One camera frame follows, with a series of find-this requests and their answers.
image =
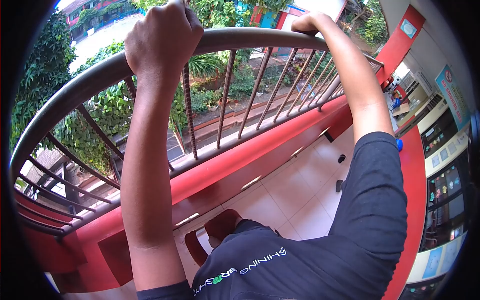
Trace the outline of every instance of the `signboard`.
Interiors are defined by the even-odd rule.
[[[405,34],[409,38],[413,38],[413,36],[417,32],[417,29],[415,28],[415,26],[413,26],[412,23],[410,23],[407,19],[403,20],[402,24],[400,25],[400,29],[403,32],[405,32]]]
[[[414,76],[415,79],[417,79],[417,81],[420,83],[421,87],[423,87],[423,90],[425,91],[425,93],[427,93],[428,97],[430,97],[436,90],[436,88],[430,84],[427,77],[422,71],[417,71]]]
[[[447,100],[458,130],[462,129],[470,121],[470,112],[448,65],[438,74],[435,81]]]

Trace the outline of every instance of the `pavement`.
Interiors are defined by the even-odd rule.
[[[70,72],[76,71],[88,58],[93,57],[100,48],[110,45],[114,40],[117,42],[123,41],[133,25],[143,18],[144,16],[140,13],[133,14],[102,27],[91,36],[82,39],[75,45],[75,54],[78,57],[70,64]]]

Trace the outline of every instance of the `red chair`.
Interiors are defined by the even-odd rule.
[[[226,209],[210,221],[204,224],[209,237],[215,237],[223,241],[227,235],[235,231],[235,222],[241,218],[240,214],[233,209]],[[203,249],[197,238],[197,230],[190,231],[185,235],[185,245],[197,265],[202,266],[207,260],[208,254]]]

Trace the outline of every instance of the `blue sign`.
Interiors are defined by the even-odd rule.
[[[415,28],[415,26],[412,25],[412,23],[410,23],[407,19],[403,19],[403,22],[402,24],[400,25],[400,29],[405,32],[405,34],[409,37],[409,38],[413,38],[413,36],[415,35],[415,33],[417,32],[417,29]]]
[[[448,65],[438,74],[435,82],[437,82],[438,87],[447,100],[450,111],[455,119],[456,127],[458,130],[462,129],[470,121],[470,111],[463,99],[452,70]]]
[[[439,247],[430,251],[430,256],[428,257],[427,266],[425,267],[425,272],[423,272],[422,279],[433,277],[437,274],[440,258],[442,257],[442,249],[443,247]]]

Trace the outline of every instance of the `hand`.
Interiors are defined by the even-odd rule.
[[[204,32],[186,0],[152,7],[125,38],[125,57],[139,80],[177,81]]]
[[[330,18],[322,12],[304,14],[292,22],[292,31],[314,36],[320,31],[318,21],[325,17]]]

